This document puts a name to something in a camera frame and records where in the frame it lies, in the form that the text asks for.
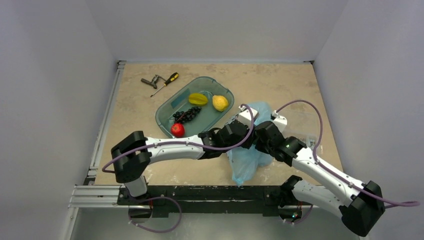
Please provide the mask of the light blue plastic bag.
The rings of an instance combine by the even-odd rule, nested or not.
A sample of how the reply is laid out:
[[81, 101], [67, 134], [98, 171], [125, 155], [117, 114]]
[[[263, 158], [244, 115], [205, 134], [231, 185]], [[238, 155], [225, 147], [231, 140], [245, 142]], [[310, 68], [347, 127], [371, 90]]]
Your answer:
[[[255, 125], [271, 120], [272, 109], [267, 102], [257, 101], [247, 105], [258, 111], [254, 121]], [[229, 150], [226, 154], [232, 169], [232, 180], [238, 187], [251, 180], [258, 167], [268, 166], [273, 161], [272, 156], [256, 150], [254, 145], [249, 149], [237, 147]]]

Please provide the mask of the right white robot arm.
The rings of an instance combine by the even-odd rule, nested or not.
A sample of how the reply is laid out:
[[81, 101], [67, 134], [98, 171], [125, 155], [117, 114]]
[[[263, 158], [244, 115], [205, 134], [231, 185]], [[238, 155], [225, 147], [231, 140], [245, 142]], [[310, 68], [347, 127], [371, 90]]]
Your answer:
[[382, 190], [377, 183], [364, 183], [314, 157], [313, 150], [304, 142], [294, 136], [284, 137], [271, 121], [256, 126], [254, 136], [257, 150], [306, 173], [320, 184], [316, 186], [299, 176], [290, 176], [280, 186], [282, 207], [294, 201], [318, 206], [340, 218], [351, 232], [361, 237], [367, 236], [384, 214]]

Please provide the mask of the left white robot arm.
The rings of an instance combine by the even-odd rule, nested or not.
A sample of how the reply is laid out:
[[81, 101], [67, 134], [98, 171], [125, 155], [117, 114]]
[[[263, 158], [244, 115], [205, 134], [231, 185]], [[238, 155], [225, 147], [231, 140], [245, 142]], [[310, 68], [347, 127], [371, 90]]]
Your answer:
[[210, 130], [185, 138], [160, 139], [146, 137], [143, 131], [134, 131], [111, 149], [113, 173], [119, 184], [124, 184], [132, 197], [147, 193], [142, 174], [148, 165], [177, 159], [213, 159], [229, 150], [251, 144], [255, 126], [238, 120], [223, 128]]

